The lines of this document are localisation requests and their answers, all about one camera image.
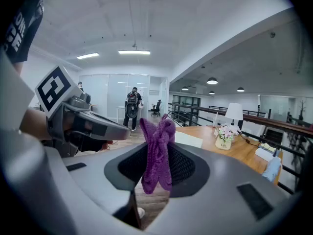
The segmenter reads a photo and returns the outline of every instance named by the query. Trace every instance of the white lamp shade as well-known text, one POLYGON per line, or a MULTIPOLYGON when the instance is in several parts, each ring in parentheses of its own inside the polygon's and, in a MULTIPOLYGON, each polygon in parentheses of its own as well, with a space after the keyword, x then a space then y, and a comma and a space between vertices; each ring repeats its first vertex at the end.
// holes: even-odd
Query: white lamp shade
POLYGON ((225 117, 235 120, 244 120, 243 107, 241 104, 230 103, 225 117))

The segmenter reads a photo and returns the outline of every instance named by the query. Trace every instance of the purple cloth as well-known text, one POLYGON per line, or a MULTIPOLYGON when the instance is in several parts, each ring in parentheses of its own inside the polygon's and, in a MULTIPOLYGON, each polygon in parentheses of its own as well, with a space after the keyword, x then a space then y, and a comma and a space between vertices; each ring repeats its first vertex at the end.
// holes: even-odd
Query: purple cloth
POLYGON ((147 167, 141 179, 146 194, 154 191, 158 181, 163 189, 172 189, 167 144, 175 142, 176 127, 172 120, 166 118, 167 114, 164 114, 158 126, 144 118, 140 119, 140 127, 148 143, 147 167))

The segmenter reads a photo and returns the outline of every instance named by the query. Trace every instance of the black office chair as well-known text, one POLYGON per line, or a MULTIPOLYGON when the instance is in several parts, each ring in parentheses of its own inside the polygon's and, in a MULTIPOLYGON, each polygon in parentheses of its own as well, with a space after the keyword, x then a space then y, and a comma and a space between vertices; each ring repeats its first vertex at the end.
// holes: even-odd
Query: black office chair
POLYGON ((151 116, 160 116, 160 104, 161 104, 161 100, 159 100, 156 104, 156 107, 154 109, 151 109, 151 111, 153 111, 153 113, 151 113, 151 116))

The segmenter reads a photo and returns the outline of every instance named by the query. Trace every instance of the white ceiling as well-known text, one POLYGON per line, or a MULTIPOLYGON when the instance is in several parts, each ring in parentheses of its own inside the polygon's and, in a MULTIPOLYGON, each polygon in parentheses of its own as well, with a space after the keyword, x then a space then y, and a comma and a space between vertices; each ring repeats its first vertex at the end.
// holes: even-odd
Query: white ceiling
POLYGON ((138 57, 117 52, 132 49, 134 44, 128 0, 45 0, 44 18, 33 47, 81 68, 133 64, 171 67, 182 33, 201 1, 130 0, 138 49, 151 51, 150 56, 138 57), (76 59, 93 52, 100 57, 76 59))
POLYGON ((215 95, 238 93, 238 87, 243 87, 245 93, 312 90, 313 49, 308 39, 299 21, 269 29, 209 60, 204 69, 194 69, 173 83, 170 90, 179 92, 187 85, 204 88, 200 93, 206 95, 210 91, 215 95), (270 38, 270 32, 276 36, 270 38), (210 77, 215 77, 218 84, 208 85, 210 77))

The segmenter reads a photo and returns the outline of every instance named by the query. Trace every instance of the floor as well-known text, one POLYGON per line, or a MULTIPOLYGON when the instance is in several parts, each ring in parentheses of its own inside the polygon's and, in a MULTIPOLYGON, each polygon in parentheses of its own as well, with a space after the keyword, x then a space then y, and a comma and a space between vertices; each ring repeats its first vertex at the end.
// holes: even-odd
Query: floor
MULTIPOLYGON (((148 114, 148 121, 157 125, 161 120, 161 117, 152 117, 150 113, 148 114)), ((137 129, 132 132, 132 135, 127 140, 119 140, 114 144, 110 145, 110 150, 119 149, 128 145, 143 143, 145 142, 142 130, 137 123, 137 129)), ((77 156, 83 156, 88 154, 94 154, 93 151, 79 152, 77 156)), ((141 229, 146 229, 149 224, 158 216, 158 214, 164 209, 169 199, 169 191, 164 190, 158 183, 154 192, 152 194, 146 194, 142 188, 141 181, 135 187, 135 196, 137 201, 137 206, 145 210, 146 214, 141 220, 141 229)))

